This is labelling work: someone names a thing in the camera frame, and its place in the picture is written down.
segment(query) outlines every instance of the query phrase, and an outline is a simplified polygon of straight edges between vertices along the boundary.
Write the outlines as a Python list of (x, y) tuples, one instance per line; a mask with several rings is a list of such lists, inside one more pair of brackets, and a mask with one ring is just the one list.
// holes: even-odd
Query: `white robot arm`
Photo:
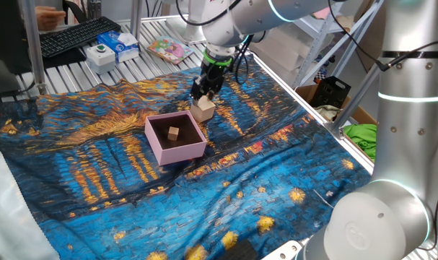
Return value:
[[(328, 6), (328, 0), (230, 1), (206, 2), (208, 45), (195, 100), (220, 90), (233, 47), (246, 36), (260, 40), (262, 32)], [(399, 260), (437, 236), (438, 0), (389, 0), (383, 50), (372, 181), (337, 203), (297, 260)], [(205, 77), (210, 73), (219, 80)]]
[[(179, 0), (176, 4), (180, 12)], [(233, 70), (236, 46), (247, 40), (258, 43), (270, 29), (327, 6), (327, 0), (206, 0), (204, 22), (185, 19), (188, 24), (202, 25), (207, 39), (203, 71), (192, 88), (192, 98), (198, 100), (208, 95), (212, 99), (220, 91), (225, 68)]]

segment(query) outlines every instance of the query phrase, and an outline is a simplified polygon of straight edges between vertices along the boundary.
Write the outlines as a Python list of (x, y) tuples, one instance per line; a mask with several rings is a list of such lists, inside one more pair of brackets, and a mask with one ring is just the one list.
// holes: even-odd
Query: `open box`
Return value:
[[(169, 128), (179, 129), (177, 141), (169, 140)], [(206, 138), (190, 111), (147, 116), (145, 134), (159, 165), (203, 156)]]
[[(296, 89), (296, 93), (303, 98), (307, 103), (312, 101), (313, 96), (315, 95), (315, 91), (317, 90), (318, 85), (310, 85), (305, 87), (298, 87)], [(350, 102), (350, 97), (346, 98), (346, 101), (343, 103), (341, 108), (345, 108), (346, 105)], [(355, 112), (351, 115), (351, 117), (358, 122), (358, 124), (374, 124), (377, 125), (376, 120), (370, 116), (362, 107), (358, 107)]]

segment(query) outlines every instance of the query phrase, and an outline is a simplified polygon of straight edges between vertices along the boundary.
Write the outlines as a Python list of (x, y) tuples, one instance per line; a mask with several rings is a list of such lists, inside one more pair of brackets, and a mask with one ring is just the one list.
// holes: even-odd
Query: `person's hand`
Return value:
[(48, 6), (37, 6), (35, 11), (39, 30), (55, 29), (66, 16), (65, 12), (56, 11), (54, 7)]

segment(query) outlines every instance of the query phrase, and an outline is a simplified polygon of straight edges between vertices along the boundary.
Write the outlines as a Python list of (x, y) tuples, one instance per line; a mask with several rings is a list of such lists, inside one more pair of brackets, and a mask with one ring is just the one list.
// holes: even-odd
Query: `small wooden block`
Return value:
[(214, 115), (216, 106), (212, 101), (210, 101), (207, 96), (202, 96), (196, 105), (193, 103), (190, 107), (191, 115), (199, 123), (211, 119)]
[(172, 141), (177, 141), (179, 129), (177, 127), (170, 127), (167, 138)]

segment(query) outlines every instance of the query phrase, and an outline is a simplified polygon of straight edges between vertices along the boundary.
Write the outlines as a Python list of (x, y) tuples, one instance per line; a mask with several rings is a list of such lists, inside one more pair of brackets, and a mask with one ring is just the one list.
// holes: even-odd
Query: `pink box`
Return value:
[[(179, 128), (177, 141), (167, 138), (170, 127)], [(190, 111), (147, 116), (145, 134), (159, 165), (203, 156), (206, 138)]]

